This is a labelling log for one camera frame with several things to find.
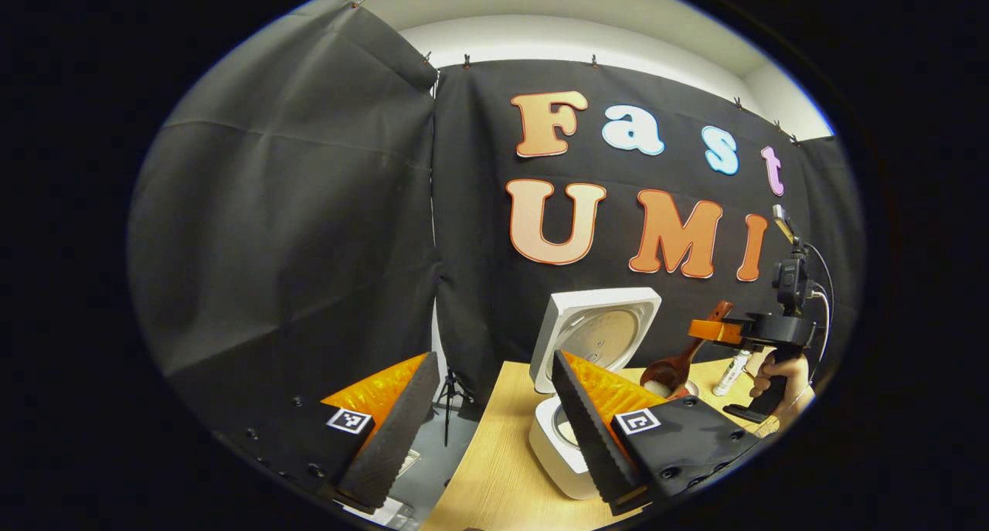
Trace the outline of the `brown wooden spoon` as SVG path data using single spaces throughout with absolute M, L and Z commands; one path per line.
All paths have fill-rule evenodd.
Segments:
M 650 363 L 640 376 L 640 386 L 665 400 L 675 397 L 685 388 L 692 361 L 705 342 L 703 338 L 692 338 L 688 347 L 674 357 Z

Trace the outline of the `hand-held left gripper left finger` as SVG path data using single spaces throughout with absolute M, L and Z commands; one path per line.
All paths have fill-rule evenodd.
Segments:
M 372 513 L 399 477 L 438 384 L 438 357 L 424 352 L 218 437 L 306 495 Z

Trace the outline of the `black backdrop cloth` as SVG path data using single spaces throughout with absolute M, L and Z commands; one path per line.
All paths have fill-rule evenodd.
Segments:
M 679 81 L 575 60 L 434 69 L 373 13 L 311 2 L 220 60 L 158 132 L 127 267 L 153 358 L 213 429 L 425 352 L 491 396 L 551 294 L 661 296 L 631 359 L 721 299 L 776 312 L 780 203 L 825 257 L 850 338 L 866 224 L 837 138 L 798 146 Z

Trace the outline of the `white rice cooker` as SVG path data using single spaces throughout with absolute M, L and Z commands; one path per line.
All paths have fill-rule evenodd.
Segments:
M 609 288 L 552 294 L 534 345 L 529 373 L 536 393 L 529 445 L 548 478 L 566 497 L 597 494 L 578 441 L 552 383 L 553 354 L 562 350 L 612 373 L 638 351 L 661 305 L 652 288 Z

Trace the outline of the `white drink bottle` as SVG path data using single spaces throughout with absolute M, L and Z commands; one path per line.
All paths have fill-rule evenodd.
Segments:
M 737 355 L 731 358 L 729 365 L 726 367 L 719 382 L 713 387 L 712 393 L 717 397 L 724 397 L 737 383 L 739 376 L 745 372 L 746 364 L 751 358 L 752 352 L 741 350 L 738 351 Z

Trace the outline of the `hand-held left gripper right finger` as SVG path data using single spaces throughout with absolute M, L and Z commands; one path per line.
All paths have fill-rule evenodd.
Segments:
M 552 380 L 591 481 L 615 516 L 680 502 L 764 446 L 695 395 L 662 400 L 569 352 L 555 352 Z

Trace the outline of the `black tripod stand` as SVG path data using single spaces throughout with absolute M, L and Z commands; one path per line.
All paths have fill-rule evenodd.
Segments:
M 460 378 L 452 368 L 447 368 L 443 376 L 442 386 L 436 402 L 443 408 L 443 446 L 450 442 L 450 422 L 454 408 L 459 410 L 467 404 L 474 406 L 474 391 Z

